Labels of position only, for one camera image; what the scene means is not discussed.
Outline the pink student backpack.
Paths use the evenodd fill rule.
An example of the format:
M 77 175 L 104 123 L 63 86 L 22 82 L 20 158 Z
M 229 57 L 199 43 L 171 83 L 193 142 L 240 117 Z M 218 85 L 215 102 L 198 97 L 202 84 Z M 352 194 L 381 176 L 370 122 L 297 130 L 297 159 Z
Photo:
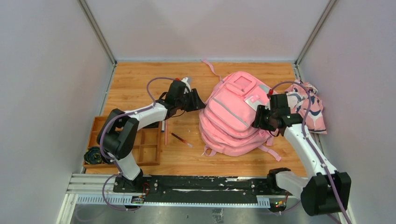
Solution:
M 281 156 L 269 148 L 274 136 L 252 126 L 257 107 L 269 102 L 269 91 L 269 86 L 244 71 L 219 77 L 205 108 L 199 111 L 203 154 L 236 157 L 258 148 L 280 161 Z

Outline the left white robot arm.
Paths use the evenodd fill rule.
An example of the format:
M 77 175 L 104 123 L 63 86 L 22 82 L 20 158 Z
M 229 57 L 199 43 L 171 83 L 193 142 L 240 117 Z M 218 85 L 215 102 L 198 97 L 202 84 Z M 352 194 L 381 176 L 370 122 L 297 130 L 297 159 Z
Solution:
M 97 136 L 103 157 L 111 160 L 132 193 L 143 187 L 143 171 L 137 165 L 132 149 L 137 132 L 148 125 L 173 117 L 177 111 L 192 112 L 204 109 L 197 89 L 191 88 L 189 78 L 172 79 L 169 89 L 148 106 L 122 111 L 113 109 Z

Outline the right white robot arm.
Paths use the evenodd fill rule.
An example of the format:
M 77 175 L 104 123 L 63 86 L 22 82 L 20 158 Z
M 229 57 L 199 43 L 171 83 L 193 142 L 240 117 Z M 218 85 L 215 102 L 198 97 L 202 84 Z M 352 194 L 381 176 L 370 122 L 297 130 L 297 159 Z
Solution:
M 326 159 L 309 135 L 303 117 L 291 113 L 286 94 L 270 95 L 269 106 L 257 107 L 252 126 L 270 132 L 278 130 L 296 151 L 307 174 L 304 179 L 288 168 L 272 169 L 267 175 L 269 193 L 291 193 L 309 216 L 345 214 L 352 183 L 348 173 L 339 172 Z

